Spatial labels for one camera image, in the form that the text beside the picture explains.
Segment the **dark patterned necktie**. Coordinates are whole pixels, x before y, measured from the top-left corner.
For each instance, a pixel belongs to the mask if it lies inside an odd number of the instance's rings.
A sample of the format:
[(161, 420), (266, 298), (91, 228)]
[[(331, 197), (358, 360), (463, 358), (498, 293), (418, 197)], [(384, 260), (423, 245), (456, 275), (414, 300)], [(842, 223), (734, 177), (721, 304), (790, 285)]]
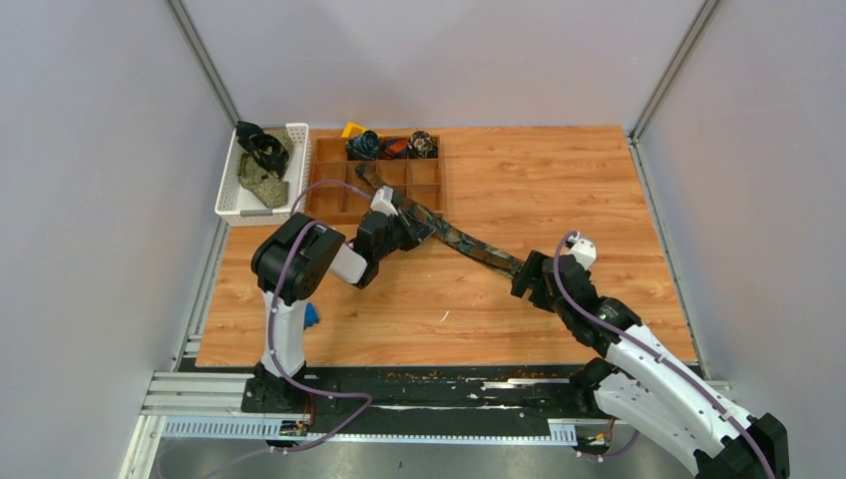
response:
[(522, 259), (459, 230), (404, 194), (394, 191), (390, 195), (390, 202), (400, 214), (431, 230), (432, 236), (441, 243), (508, 278), (517, 274), (524, 265)]

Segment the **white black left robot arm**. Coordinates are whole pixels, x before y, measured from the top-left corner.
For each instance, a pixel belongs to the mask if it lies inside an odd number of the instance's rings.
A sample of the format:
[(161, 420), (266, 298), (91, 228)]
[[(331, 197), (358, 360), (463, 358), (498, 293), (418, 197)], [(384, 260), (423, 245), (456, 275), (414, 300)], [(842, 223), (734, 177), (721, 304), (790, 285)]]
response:
[(305, 214), (295, 214), (255, 251), (250, 268), (265, 305), (264, 351), (245, 384), (241, 410), (293, 413), (315, 395), (303, 384), (303, 337), (310, 297), (333, 274), (359, 289), (397, 250), (419, 246), (432, 228), (406, 214), (369, 212), (349, 239)]

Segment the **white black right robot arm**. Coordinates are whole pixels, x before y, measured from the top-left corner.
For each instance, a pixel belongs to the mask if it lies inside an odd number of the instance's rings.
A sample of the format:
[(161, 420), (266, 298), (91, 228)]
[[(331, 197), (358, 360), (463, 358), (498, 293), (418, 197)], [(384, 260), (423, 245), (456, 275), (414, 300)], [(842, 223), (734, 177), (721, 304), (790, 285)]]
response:
[(597, 357), (574, 377), (570, 402), (583, 416), (607, 414), (633, 426), (695, 478), (787, 478), (785, 425), (755, 416), (677, 359), (619, 299), (601, 295), (595, 255), (532, 251), (509, 270), (511, 293), (556, 313)]

